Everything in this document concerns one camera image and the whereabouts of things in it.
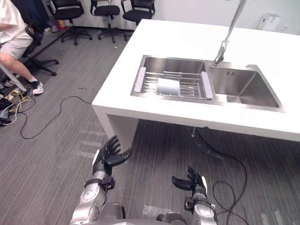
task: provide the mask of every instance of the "white shorts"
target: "white shorts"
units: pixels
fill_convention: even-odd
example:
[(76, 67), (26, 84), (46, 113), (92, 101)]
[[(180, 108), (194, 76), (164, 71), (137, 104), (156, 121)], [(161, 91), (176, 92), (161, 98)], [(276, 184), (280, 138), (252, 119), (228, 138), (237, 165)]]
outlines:
[(11, 55), (16, 60), (19, 59), (32, 43), (32, 38), (17, 38), (1, 44), (0, 53)]

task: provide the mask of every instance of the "person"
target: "person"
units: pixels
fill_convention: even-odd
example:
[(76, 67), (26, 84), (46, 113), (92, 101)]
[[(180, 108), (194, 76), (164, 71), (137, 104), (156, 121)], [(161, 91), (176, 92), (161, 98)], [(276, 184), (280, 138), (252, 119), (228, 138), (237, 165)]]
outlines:
[(11, 0), (0, 0), (0, 63), (13, 73), (27, 79), (34, 95), (44, 92), (43, 84), (18, 59), (32, 43), (25, 31), (24, 23), (19, 10)]

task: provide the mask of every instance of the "person's leg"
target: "person's leg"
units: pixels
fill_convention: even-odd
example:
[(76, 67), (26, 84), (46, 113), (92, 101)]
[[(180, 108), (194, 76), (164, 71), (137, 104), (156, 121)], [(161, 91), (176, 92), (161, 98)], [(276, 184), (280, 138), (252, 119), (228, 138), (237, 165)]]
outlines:
[(44, 92), (43, 84), (37, 81), (24, 64), (17, 60), (23, 55), (31, 42), (32, 39), (14, 38), (4, 43), (0, 49), (0, 63), (8, 70), (27, 79), (31, 83), (33, 94), (39, 95)]
[(13, 73), (24, 77), (28, 81), (35, 79), (31, 72), (24, 66), (24, 64), (22, 64), (20, 61), (16, 60), (9, 54), (1, 52), (0, 63), (2, 63), (7, 69), (11, 70)]

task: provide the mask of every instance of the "white shirt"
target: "white shirt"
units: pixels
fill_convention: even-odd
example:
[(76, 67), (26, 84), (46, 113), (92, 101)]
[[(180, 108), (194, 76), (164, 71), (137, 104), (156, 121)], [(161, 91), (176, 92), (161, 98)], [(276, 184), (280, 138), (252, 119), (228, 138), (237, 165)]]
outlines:
[(3, 44), (13, 38), (30, 39), (26, 33), (19, 10), (10, 0), (0, 0), (0, 23), (12, 25), (11, 28), (0, 31), (0, 43)]

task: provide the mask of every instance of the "dish drying rack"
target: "dish drying rack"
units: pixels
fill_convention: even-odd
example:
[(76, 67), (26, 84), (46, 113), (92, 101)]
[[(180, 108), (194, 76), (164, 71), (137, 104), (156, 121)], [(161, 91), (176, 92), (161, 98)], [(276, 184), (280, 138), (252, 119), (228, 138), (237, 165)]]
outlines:
[(213, 98), (208, 75), (203, 71), (200, 74), (170, 71), (163, 71), (163, 73), (153, 73), (146, 72), (146, 67), (141, 67), (135, 83), (135, 92), (163, 95), (161, 93), (157, 93), (159, 78), (179, 81), (180, 95), (174, 95), (174, 97), (197, 99)]

